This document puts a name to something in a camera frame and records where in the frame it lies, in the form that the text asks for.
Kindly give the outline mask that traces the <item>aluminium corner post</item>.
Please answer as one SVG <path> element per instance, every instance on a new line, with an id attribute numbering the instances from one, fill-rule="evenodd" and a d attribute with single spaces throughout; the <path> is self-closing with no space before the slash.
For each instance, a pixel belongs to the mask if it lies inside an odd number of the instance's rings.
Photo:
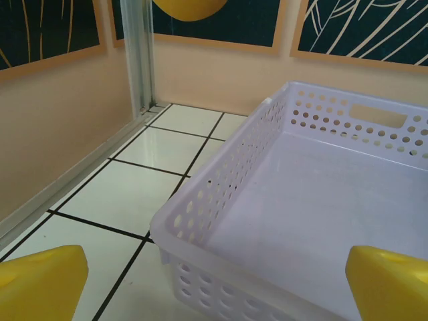
<path id="1" fill-rule="evenodd" d="M 135 119 L 156 104 L 152 0 L 120 0 L 130 97 Z"/>

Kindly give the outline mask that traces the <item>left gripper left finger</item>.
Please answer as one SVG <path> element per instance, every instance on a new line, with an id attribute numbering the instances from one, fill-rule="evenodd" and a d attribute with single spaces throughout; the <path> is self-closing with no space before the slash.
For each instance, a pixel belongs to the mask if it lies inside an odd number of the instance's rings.
<path id="1" fill-rule="evenodd" d="M 0 321 L 72 321 L 88 278 L 79 245 L 0 263 Z"/>

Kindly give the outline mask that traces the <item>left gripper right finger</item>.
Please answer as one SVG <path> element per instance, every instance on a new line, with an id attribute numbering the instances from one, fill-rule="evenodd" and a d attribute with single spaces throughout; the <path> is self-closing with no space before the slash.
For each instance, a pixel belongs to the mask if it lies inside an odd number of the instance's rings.
<path id="1" fill-rule="evenodd" d="M 428 261 L 354 246 L 346 278 L 362 321 L 428 321 Z"/>

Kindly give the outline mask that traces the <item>aluminium side rail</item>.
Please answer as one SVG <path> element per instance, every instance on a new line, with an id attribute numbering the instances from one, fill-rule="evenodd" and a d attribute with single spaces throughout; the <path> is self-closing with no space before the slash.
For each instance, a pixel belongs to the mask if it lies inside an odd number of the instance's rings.
<path id="1" fill-rule="evenodd" d="M 46 188 L 12 212 L 12 214 L 0 221 L 0 251 L 4 250 L 22 233 L 23 224 L 27 223 L 31 216 L 40 211 L 52 199 L 57 199 L 58 195 L 64 193 L 68 187 L 76 185 L 78 179 L 84 176 L 85 171 L 96 163 L 102 162 L 102 157 L 107 152 L 118 148 L 132 134 L 137 133 L 137 131 L 152 122 L 157 116 L 163 114 L 171 106 L 171 103 L 157 104 L 141 114 L 137 119 L 121 128 L 115 135 L 103 142 L 54 182 L 50 183 Z"/>

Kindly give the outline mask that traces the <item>floral wall art panel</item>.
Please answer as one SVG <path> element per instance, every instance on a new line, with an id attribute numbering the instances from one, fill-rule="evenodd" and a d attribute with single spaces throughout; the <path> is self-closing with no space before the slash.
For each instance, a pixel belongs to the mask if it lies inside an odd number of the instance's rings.
<path id="1" fill-rule="evenodd" d="M 100 0 L 0 0 L 0 83 L 105 51 Z"/>
<path id="2" fill-rule="evenodd" d="M 148 0 L 148 4 L 157 41 L 279 53 L 286 0 Z"/>
<path id="3" fill-rule="evenodd" d="M 428 0 L 302 0 L 290 55 L 428 74 Z"/>

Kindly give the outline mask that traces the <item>lavender perforated plastic basket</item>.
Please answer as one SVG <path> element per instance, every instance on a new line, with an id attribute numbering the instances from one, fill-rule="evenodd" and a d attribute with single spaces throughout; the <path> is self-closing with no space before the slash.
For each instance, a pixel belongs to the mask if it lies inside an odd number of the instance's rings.
<path id="1" fill-rule="evenodd" d="M 175 298 L 218 321 L 360 321 L 350 249 L 428 259 L 428 108 L 302 82 L 154 215 Z"/>

